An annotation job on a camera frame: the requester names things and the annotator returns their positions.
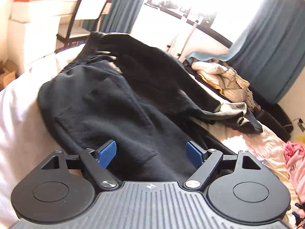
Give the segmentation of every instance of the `white bed sheet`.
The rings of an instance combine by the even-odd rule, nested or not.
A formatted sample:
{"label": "white bed sheet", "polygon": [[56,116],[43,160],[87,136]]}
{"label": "white bed sheet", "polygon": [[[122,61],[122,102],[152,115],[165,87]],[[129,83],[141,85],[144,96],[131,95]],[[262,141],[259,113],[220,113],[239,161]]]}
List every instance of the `white bed sheet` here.
{"label": "white bed sheet", "polygon": [[[8,228],[17,221],[10,203],[10,194],[33,168],[60,146],[48,133],[36,103],[41,85],[71,62],[83,45],[65,50],[37,61],[29,72],[21,75],[0,92],[0,229]],[[217,95],[215,98],[227,103]],[[297,202],[293,186],[288,180],[283,155],[284,142],[270,129],[263,126],[260,135],[246,135],[227,128],[220,123],[207,125],[194,120],[210,131],[224,145],[238,152],[250,150],[256,157],[266,159],[266,164],[275,170],[280,180],[288,187],[292,202]],[[289,220],[293,224],[291,213]]]}

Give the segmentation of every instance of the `white desk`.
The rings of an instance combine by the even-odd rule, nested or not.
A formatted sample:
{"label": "white desk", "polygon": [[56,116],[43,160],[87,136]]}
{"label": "white desk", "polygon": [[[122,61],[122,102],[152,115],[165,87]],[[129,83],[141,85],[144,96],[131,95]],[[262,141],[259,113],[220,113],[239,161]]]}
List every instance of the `white desk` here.
{"label": "white desk", "polygon": [[77,0],[14,2],[8,25],[8,59],[21,75],[32,62],[54,53],[60,18],[72,14]]}

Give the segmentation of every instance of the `ribbed surface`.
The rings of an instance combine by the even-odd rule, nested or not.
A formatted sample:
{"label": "ribbed surface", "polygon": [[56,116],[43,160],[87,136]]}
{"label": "ribbed surface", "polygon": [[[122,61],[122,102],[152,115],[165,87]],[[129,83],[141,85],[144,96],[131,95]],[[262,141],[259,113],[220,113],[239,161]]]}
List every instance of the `ribbed surface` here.
{"label": "ribbed surface", "polygon": [[[83,215],[58,225],[39,225],[21,220],[13,229],[243,229],[213,212],[198,192],[181,189],[176,182],[133,183],[101,193]],[[275,222],[256,228],[286,228]]]}

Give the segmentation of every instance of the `white cabinet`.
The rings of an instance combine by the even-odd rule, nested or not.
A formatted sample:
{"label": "white cabinet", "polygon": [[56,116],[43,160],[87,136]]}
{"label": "white cabinet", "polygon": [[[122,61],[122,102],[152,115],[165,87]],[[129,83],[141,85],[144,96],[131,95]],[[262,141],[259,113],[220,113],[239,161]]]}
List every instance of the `white cabinet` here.
{"label": "white cabinet", "polygon": [[76,0],[14,2],[8,24],[8,58],[18,65],[18,75],[26,66],[55,51],[61,16],[73,12]]}

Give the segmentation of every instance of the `wall outlet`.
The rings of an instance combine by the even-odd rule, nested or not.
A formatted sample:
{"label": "wall outlet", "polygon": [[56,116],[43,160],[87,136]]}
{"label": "wall outlet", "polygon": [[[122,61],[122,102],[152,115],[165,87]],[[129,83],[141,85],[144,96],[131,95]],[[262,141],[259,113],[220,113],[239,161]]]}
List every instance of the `wall outlet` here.
{"label": "wall outlet", "polygon": [[304,122],[302,121],[302,119],[299,119],[298,126],[300,127],[300,129],[301,129],[302,132],[305,131],[305,124],[304,124]]}

